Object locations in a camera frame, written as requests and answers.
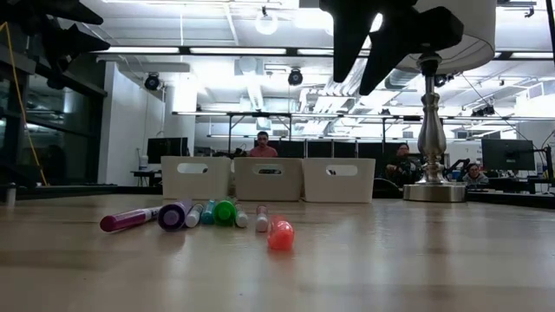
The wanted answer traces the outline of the orange highlighter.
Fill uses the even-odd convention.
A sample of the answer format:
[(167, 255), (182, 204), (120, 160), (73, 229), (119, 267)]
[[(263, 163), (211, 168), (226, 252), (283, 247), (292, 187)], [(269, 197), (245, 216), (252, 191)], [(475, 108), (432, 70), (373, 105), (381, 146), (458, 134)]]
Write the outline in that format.
[(270, 218), (267, 243), (271, 250), (290, 251), (293, 248), (295, 231), (292, 224), (283, 216)]

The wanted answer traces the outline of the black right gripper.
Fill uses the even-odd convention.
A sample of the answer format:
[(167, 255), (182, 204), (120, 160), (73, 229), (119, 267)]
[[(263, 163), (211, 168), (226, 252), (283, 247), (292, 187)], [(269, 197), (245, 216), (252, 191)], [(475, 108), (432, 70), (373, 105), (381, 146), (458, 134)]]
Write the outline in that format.
[(464, 24), (451, 10), (418, 10), (419, 0), (319, 0), (333, 18), (333, 79), (345, 81), (366, 39), (371, 48), (360, 95), (369, 95), (415, 49), (450, 48), (461, 41)]

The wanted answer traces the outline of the silver table lamp white shade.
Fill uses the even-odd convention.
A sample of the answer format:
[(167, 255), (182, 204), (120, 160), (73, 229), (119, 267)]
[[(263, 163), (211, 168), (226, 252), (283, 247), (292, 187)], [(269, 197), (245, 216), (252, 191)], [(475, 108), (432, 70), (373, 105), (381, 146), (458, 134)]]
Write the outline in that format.
[(458, 44), (446, 49), (415, 49), (395, 67), (420, 73), (425, 80), (421, 97), (423, 117), (417, 142), (425, 159), (423, 175), (419, 181), (403, 187), (403, 196), (410, 201), (455, 203), (464, 201), (466, 189), (443, 176), (441, 157), (447, 142), (438, 114), (440, 96), (434, 90), (435, 78), (474, 69), (493, 59), (496, 0), (419, 0), (415, 7), (427, 10), (435, 6), (451, 10), (464, 24), (464, 30)]

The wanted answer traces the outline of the green highlighter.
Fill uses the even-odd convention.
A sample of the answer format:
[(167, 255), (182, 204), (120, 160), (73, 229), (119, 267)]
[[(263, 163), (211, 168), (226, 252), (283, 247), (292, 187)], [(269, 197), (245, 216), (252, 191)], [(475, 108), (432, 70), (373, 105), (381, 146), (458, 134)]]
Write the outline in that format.
[(220, 226), (234, 226), (237, 216), (235, 200), (233, 198), (224, 198), (220, 200), (213, 208), (214, 223)]

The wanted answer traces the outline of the person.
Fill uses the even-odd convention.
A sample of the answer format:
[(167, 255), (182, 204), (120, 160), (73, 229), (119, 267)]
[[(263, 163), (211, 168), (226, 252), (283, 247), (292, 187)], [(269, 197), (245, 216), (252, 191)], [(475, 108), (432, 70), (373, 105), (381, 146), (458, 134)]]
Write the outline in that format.
[(275, 148), (268, 145), (269, 135), (266, 131), (257, 134), (257, 145), (253, 147), (249, 156), (254, 158), (277, 158), (278, 152)]
[(406, 143), (398, 146), (395, 156), (387, 163), (385, 177), (402, 187), (412, 185), (421, 179), (421, 165), (409, 157), (410, 150)]
[(479, 169), (478, 165), (471, 163), (467, 166), (467, 173), (462, 177), (467, 186), (487, 185), (488, 177)]

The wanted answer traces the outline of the dark office desk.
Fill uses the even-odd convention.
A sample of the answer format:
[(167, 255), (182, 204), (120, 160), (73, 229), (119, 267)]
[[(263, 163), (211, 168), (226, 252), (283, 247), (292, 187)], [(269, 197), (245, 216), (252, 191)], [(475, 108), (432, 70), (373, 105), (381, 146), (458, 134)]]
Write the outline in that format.
[(131, 171), (138, 187), (159, 187), (162, 183), (161, 170)]

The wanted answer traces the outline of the magenta thin marker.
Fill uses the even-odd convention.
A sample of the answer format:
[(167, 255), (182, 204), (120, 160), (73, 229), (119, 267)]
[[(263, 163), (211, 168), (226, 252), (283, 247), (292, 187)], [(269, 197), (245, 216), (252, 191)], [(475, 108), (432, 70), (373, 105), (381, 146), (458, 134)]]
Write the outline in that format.
[(141, 225), (155, 220), (160, 209), (159, 206), (108, 215), (101, 220), (100, 228), (105, 232), (114, 232)]

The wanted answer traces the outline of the teal capped thin marker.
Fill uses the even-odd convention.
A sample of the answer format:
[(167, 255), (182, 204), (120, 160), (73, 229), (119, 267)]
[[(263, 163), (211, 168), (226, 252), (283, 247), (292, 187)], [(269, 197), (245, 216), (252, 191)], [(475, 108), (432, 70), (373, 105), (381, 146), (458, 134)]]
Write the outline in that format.
[(214, 208), (217, 202), (215, 200), (208, 200), (203, 208), (203, 211), (200, 215), (200, 222), (202, 224), (215, 224), (214, 218)]

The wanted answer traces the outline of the black computer monitor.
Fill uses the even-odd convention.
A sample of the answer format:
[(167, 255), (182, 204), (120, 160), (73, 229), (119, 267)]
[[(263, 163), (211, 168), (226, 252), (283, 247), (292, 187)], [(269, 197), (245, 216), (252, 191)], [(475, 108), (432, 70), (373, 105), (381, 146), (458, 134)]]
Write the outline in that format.
[(149, 164), (160, 164), (163, 156), (188, 156), (187, 138), (154, 138), (147, 142)]

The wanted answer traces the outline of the white plastic bin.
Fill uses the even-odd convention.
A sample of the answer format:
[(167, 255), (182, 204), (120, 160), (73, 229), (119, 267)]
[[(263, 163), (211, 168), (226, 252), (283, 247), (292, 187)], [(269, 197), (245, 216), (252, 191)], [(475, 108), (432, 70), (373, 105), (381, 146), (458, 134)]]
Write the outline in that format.
[(311, 203), (369, 204), (374, 159), (304, 159), (304, 199)]
[(231, 160), (221, 157), (161, 158), (164, 199), (222, 199), (231, 182)]

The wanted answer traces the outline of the purple highlighter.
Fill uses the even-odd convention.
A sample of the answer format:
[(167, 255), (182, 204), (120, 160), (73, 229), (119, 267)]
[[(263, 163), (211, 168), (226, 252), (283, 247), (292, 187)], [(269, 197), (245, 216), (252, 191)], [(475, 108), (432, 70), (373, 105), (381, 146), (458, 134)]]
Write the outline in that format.
[(164, 231), (177, 231), (186, 223), (186, 217), (193, 208), (192, 200), (176, 201), (164, 205), (158, 214), (158, 225)]

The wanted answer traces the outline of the long ceiling light strip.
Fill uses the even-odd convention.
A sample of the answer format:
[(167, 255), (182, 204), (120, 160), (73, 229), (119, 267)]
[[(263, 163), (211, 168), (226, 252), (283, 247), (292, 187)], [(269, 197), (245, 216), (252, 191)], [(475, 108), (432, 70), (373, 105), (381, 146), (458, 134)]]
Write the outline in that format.
[(254, 47), (148, 47), (114, 46), (96, 54), (115, 55), (309, 55), (330, 56), (332, 49), (313, 48), (254, 48)]

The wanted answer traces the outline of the white barrel pink marker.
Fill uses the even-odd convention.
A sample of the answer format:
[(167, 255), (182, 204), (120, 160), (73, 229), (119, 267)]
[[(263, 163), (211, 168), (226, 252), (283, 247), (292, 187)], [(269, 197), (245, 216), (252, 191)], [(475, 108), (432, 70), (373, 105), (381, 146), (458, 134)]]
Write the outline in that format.
[(267, 232), (269, 226), (269, 216), (266, 205), (259, 205), (257, 207), (255, 225), (257, 232)]

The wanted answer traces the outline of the black monitor on arm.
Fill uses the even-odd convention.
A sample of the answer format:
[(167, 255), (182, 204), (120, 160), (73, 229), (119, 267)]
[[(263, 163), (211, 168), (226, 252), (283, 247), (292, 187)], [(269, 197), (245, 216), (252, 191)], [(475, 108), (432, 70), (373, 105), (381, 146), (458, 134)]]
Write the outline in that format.
[(482, 163), (486, 170), (533, 171), (534, 147), (530, 140), (482, 139)]

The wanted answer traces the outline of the dark office monitor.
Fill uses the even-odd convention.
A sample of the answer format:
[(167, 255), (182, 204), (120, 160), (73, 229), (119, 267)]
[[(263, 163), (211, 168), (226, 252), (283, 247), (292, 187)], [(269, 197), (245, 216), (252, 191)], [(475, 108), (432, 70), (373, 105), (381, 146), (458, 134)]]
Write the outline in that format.
[(310, 140), (307, 142), (308, 158), (331, 158), (333, 142), (331, 140)]
[(277, 148), (280, 158), (304, 158), (304, 142), (295, 140), (280, 140)]

